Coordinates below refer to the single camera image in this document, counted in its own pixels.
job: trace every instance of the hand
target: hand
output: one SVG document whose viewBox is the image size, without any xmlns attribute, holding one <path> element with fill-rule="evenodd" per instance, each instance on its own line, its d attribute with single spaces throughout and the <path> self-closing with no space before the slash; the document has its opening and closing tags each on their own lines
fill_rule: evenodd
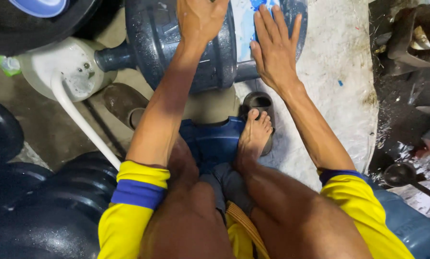
<svg viewBox="0 0 430 259">
<path fill-rule="evenodd" d="M 272 12 L 274 19 L 265 5 L 261 5 L 259 11 L 255 12 L 259 43 L 252 41 L 250 47 L 261 79 L 282 96 L 292 85 L 299 85 L 304 89 L 296 74 L 295 61 L 302 15 L 296 17 L 292 37 L 289 39 L 280 7 L 273 6 Z"/>
<path fill-rule="evenodd" d="M 177 0 L 182 41 L 205 49 L 223 25 L 228 2 L 229 0 Z"/>
</svg>

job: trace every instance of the left hand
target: left hand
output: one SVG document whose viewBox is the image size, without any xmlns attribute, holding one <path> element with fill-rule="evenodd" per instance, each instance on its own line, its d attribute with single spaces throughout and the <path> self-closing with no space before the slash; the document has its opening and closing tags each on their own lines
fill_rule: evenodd
<svg viewBox="0 0 430 259">
<path fill-rule="evenodd" d="M 205 49 L 221 29 L 228 3 L 229 0 L 177 0 L 181 40 Z"/>
</svg>

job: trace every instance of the white plastic container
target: white plastic container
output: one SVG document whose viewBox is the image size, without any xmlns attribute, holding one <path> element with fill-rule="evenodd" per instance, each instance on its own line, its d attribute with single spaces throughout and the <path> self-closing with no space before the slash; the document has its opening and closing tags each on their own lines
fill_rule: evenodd
<svg viewBox="0 0 430 259">
<path fill-rule="evenodd" d="M 63 87 L 72 102 L 89 98 L 109 85 L 117 72 L 103 72 L 95 63 L 94 51 L 105 48 L 102 44 L 69 37 L 18 56 L 23 76 L 33 88 L 45 97 L 53 95 L 51 78 L 54 72 L 63 73 Z"/>
</svg>

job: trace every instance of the thigh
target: thigh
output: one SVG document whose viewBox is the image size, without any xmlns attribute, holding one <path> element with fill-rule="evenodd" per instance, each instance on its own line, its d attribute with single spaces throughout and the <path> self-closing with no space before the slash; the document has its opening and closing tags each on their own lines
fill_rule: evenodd
<svg viewBox="0 0 430 259">
<path fill-rule="evenodd" d="M 142 258 L 233 258 L 212 187 L 174 183 L 144 233 Z"/>
</svg>

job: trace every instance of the leg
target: leg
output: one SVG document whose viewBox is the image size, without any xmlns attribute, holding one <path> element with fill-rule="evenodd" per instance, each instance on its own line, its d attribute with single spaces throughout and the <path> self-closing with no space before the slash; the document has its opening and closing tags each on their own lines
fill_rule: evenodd
<svg viewBox="0 0 430 259">
<path fill-rule="evenodd" d="M 251 219 L 271 258 L 369 258 L 353 220 L 299 181 L 258 164 L 271 133 L 268 116 L 252 109 L 239 139 L 235 169 L 257 204 Z"/>
<path fill-rule="evenodd" d="M 234 257 L 223 218 L 215 209 L 213 189 L 198 182 L 199 170 L 181 137 L 168 167 L 172 174 L 169 192 L 144 233 L 141 257 Z"/>
</svg>

